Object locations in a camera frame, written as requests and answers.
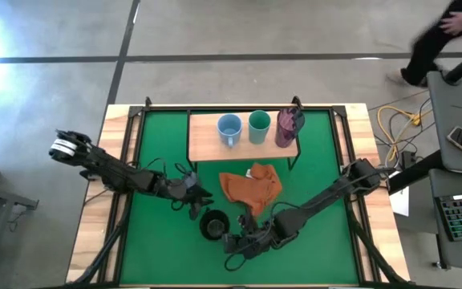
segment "concrete floor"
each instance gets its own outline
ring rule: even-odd
[[[447,2],[142,0],[128,54],[405,53]],[[0,57],[118,55],[131,7],[132,0],[0,0]],[[462,39],[446,51],[462,51]],[[446,67],[459,61],[441,60]],[[308,103],[363,102],[374,108],[421,91],[384,79],[406,63],[127,63],[115,101],[136,104],[150,96],[163,104],[281,103],[297,95]],[[0,186],[40,199],[37,211],[5,236],[0,288],[64,282],[87,183],[77,169],[51,161],[47,150],[56,128],[99,137],[115,69],[115,63],[0,64]],[[395,105],[416,111],[427,98],[423,93]],[[431,122],[432,116],[424,121]],[[437,149],[436,133],[429,129],[414,143],[425,157]],[[462,287],[462,269],[429,266],[436,261],[431,235],[400,235],[411,279]]]

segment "blue mug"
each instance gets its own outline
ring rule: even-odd
[[[217,129],[224,145],[232,148],[240,140],[241,119],[234,114],[225,114],[218,119]]]

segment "green cup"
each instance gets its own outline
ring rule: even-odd
[[[265,141],[270,128],[270,116],[264,111],[254,111],[249,116],[249,141],[259,145]]]

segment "black clothing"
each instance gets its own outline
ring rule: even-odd
[[[462,0],[452,1],[440,20],[426,30],[413,44],[411,61],[406,68],[401,69],[402,77],[409,84],[419,85],[429,71],[437,71],[438,67],[434,59],[450,40],[462,36],[462,31],[458,35],[450,35],[440,28],[441,19],[450,18],[450,12],[462,12]]]

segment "orange cloth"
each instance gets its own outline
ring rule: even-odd
[[[253,178],[231,173],[220,173],[219,178],[229,201],[244,202],[257,217],[279,195],[282,186],[272,165],[254,164],[250,174]]]

